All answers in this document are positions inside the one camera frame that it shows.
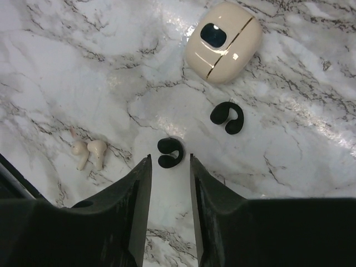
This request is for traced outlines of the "black clip earbud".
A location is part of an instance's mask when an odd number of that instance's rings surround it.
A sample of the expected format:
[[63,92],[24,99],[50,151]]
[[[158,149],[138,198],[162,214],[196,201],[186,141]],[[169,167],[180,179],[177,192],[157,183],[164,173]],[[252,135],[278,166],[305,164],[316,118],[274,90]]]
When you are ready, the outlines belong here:
[[180,162],[180,156],[171,156],[171,154],[175,151],[180,153],[181,145],[177,139],[170,137],[161,139],[157,144],[157,148],[162,153],[158,159],[158,163],[161,167],[169,169],[176,166]]
[[[237,113],[237,118],[234,120],[228,120],[230,110],[234,110]],[[244,113],[241,107],[232,102],[222,102],[218,104],[210,114],[210,120],[216,125],[222,125],[225,122],[225,131],[229,135],[238,134],[244,125]]]

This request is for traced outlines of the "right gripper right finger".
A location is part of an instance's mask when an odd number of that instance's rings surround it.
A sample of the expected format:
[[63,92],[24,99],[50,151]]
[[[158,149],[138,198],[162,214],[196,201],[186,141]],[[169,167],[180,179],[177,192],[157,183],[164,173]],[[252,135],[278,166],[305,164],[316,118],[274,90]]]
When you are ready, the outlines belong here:
[[246,199],[190,157],[199,266],[354,266],[355,199]]

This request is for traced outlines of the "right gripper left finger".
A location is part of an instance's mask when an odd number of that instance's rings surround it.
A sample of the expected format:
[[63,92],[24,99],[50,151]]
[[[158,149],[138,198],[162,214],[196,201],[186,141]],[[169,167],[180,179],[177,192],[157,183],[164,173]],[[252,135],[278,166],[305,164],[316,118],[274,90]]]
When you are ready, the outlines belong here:
[[1,199],[2,266],[142,266],[151,156],[72,207],[42,196]]

